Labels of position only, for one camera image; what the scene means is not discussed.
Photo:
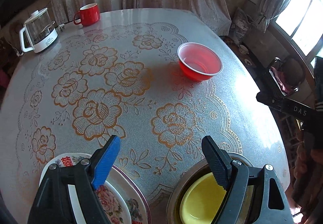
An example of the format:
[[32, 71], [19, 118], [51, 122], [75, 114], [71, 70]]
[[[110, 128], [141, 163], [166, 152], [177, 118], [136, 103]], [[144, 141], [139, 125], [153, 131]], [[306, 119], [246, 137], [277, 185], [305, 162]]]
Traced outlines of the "person's right hand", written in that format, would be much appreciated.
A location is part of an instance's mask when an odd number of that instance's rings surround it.
[[317, 146], [322, 146], [322, 141], [316, 140], [312, 133], [301, 129], [292, 199], [301, 207], [301, 212], [308, 216], [322, 200], [322, 164], [316, 162], [311, 155]]

